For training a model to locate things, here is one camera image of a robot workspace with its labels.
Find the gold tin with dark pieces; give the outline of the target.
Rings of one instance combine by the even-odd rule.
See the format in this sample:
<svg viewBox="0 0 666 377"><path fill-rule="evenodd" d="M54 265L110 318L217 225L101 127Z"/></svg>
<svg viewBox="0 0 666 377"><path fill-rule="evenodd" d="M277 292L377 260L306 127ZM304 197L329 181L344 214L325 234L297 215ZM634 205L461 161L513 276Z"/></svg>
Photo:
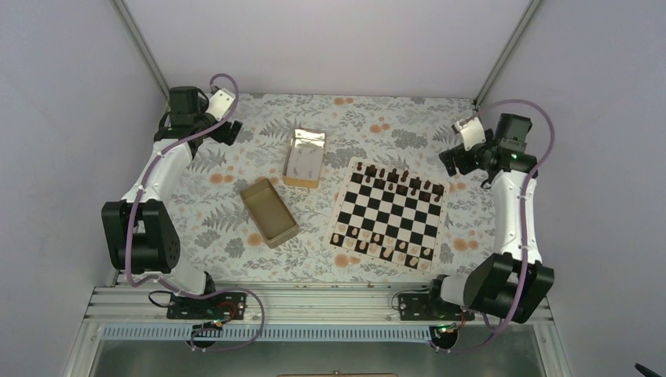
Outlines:
<svg viewBox="0 0 666 377"><path fill-rule="evenodd" d="M282 178L285 185L318 189L324 165L327 135L324 131L293 130Z"/></svg>

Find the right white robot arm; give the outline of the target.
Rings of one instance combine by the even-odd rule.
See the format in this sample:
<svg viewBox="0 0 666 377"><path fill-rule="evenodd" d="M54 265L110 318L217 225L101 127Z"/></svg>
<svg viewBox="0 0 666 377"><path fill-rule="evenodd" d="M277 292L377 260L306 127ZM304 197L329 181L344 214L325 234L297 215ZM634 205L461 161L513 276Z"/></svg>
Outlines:
<svg viewBox="0 0 666 377"><path fill-rule="evenodd" d="M532 121L502 114L494 130L478 118L452 129L461 145L439 157L449 175L484 171L495 205L493 252L469 275L440 275L425 300L436 320L464 310L525 323L554 284L554 270L542 263L536 243L534 192L539 160L526 153Z"/></svg>

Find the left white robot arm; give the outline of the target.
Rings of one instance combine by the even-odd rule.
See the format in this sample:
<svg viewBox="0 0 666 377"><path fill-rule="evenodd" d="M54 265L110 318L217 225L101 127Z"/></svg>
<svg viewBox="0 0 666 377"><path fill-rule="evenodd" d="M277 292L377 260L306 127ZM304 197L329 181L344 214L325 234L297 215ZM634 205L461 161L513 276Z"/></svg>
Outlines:
<svg viewBox="0 0 666 377"><path fill-rule="evenodd" d="M152 153L133 187L101 210L111 263L137 287L149 280L188 297L187 307L198 317L218 309L214 283L181 255L181 241L168 213L168 203L181 175L207 138L232 145L242 126L230 121L237 90L212 86L204 93L195 86L169 90L168 110L153 137Z"/></svg>

